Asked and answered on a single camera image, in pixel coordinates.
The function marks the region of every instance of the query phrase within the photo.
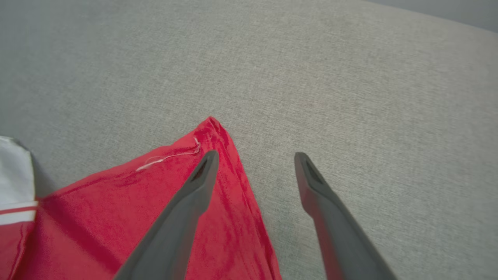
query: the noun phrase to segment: red fabric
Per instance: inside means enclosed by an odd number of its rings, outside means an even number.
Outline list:
[[[9,209],[3,214],[19,209]],[[25,242],[34,222],[18,222],[0,226],[0,280],[11,279],[24,255]]]
[[[170,157],[136,171],[145,163]],[[78,181],[40,200],[15,279],[111,279],[203,155],[220,154],[201,216],[188,280],[280,280],[275,252],[228,133],[214,118],[171,146]]]

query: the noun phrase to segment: white fabric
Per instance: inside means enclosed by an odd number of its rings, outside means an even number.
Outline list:
[[[22,208],[37,206],[34,196],[30,153],[14,139],[0,136],[0,225],[33,221],[36,211]]]
[[[34,221],[35,214],[36,214],[35,210],[2,214],[0,215],[0,226],[7,224],[14,224],[18,222]]]
[[[8,209],[32,207],[32,206],[37,206],[37,205],[38,205],[38,201],[26,201],[26,202],[19,202],[19,203],[0,204],[0,211],[8,210]]]

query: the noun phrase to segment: gray fabric surface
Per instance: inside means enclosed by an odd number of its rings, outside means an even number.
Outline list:
[[[0,135],[46,195],[228,130],[284,279],[324,279],[304,151],[400,279],[498,275],[498,35],[356,0],[4,0]]]

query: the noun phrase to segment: gray wall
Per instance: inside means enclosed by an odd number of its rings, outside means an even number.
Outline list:
[[[369,0],[498,32],[498,0]]]

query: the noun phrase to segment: gray upholstered surface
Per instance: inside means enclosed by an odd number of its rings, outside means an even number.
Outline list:
[[[498,275],[498,35],[357,0],[4,0],[0,135],[40,195],[215,116],[285,279],[323,279],[305,151],[400,279]]]

